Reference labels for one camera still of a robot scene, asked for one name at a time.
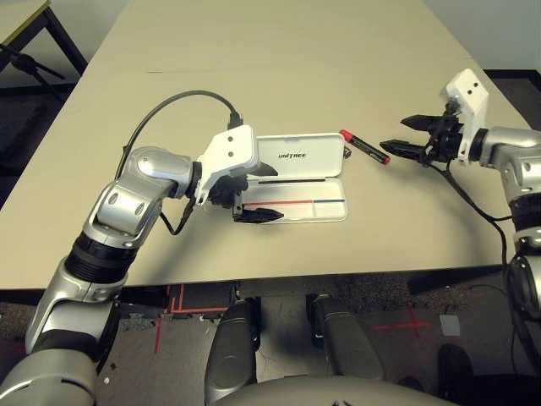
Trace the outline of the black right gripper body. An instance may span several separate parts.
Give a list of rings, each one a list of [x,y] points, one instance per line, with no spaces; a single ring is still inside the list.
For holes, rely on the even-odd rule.
[[[429,116],[426,129],[429,140],[420,153],[420,163],[447,163],[455,159],[462,141],[461,129],[462,124],[454,114],[446,113],[440,117]]]

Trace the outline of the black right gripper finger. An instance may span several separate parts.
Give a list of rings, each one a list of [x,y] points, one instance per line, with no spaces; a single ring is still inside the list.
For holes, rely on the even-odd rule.
[[[434,130],[435,125],[439,121],[440,116],[415,114],[403,118],[401,124],[416,131],[430,132]]]
[[[380,142],[380,147],[388,154],[405,159],[420,159],[424,153],[424,147],[414,145],[404,140],[386,140]]]

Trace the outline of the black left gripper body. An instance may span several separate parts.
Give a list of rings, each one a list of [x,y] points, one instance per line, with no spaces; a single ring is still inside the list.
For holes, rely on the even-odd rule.
[[[215,206],[232,208],[235,199],[248,188],[247,175],[232,177],[225,175],[220,177],[212,186],[208,194],[208,200]]]

